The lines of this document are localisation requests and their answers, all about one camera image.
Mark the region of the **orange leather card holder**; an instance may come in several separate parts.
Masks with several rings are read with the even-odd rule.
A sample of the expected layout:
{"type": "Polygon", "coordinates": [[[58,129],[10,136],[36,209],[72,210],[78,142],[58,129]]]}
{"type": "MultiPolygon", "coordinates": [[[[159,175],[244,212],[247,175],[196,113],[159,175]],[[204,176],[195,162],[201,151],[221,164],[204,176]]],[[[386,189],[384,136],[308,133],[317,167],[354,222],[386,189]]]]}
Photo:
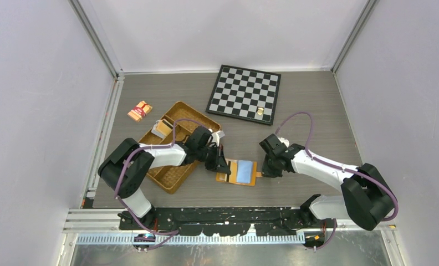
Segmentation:
{"type": "Polygon", "coordinates": [[[255,186],[256,179],[262,177],[256,161],[226,159],[231,173],[217,173],[216,181],[234,185],[255,186]]]}

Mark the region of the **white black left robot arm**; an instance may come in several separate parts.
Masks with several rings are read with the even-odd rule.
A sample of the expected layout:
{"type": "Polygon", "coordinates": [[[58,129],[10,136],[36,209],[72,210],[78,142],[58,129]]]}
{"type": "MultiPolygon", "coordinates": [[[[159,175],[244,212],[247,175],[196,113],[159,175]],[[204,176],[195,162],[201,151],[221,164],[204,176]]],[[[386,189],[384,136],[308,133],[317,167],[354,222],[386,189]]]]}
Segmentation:
{"type": "Polygon", "coordinates": [[[133,222],[141,229],[154,224],[151,203],[140,186],[152,168],[187,166],[203,162],[211,172],[231,172],[223,146],[213,132],[198,126],[184,141],[168,145],[148,145],[125,139],[98,168],[99,177],[115,192],[115,197],[133,214],[133,222]]]}

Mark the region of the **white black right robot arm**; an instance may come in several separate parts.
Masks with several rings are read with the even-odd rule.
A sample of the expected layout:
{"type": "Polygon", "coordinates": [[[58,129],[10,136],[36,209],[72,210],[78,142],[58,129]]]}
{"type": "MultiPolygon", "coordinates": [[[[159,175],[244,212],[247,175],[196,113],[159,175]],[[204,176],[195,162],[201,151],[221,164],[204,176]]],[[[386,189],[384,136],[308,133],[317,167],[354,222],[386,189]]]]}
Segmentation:
{"type": "Polygon", "coordinates": [[[298,173],[326,183],[339,196],[314,195],[301,205],[301,220],[316,227],[324,219],[349,219],[367,231],[397,214],[397,199],[377,168],[369,163],[346,165],[290,144],[275,134],[259,143],[265,152],[262,175],[282,177],[298,173]]]}

